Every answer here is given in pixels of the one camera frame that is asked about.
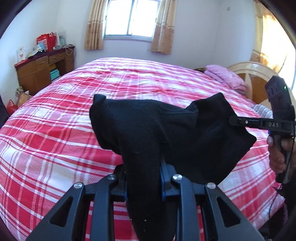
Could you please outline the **person's right hand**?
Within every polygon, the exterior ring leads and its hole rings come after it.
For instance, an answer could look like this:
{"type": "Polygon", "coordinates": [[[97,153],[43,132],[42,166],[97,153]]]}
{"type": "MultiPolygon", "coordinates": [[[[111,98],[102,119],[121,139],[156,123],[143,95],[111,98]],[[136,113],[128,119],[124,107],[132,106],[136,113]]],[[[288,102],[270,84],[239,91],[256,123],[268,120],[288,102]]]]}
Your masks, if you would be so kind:
{"type": "MultiPolygon", "coordinates": [[[[280,174],[286,169],[284,155],[276,148],[273,143],[272,136],[267,138],[268,151],[269,151],[269,165],[270,168],[276,173],[280,174]]],[[[292,139],[283,139],[281,141],[281,146],[284,150],[290,151],[292,149],[293,140],[292,139]]],[[[290,160],[290,174],[292,175],[295,172],[295,143],[293,145],[293,152],[291,153],[290,160]]]]}

